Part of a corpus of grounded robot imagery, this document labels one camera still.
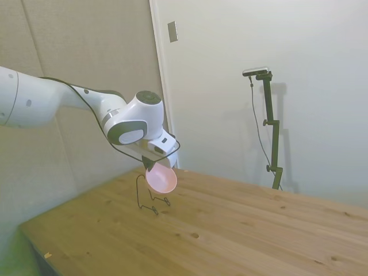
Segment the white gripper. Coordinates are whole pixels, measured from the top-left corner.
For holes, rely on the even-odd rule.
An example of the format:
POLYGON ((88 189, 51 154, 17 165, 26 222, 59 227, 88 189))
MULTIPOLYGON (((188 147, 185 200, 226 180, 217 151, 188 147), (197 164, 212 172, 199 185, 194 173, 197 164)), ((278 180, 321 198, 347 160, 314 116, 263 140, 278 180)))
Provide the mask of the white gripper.
POLYGON ((168 152, 158 153, 155 145, 153 148, 149 148, 150 141, 140 140, 135 143, 123 146, 124 149, 129 149, 134 153, 141 156, 144 168, 150 172, 156 163, 165 166, 167 168, 173 168, 177 162, 177 150, 179 149, 179 142, 175 141, 174 144, 168 149, 168 152))

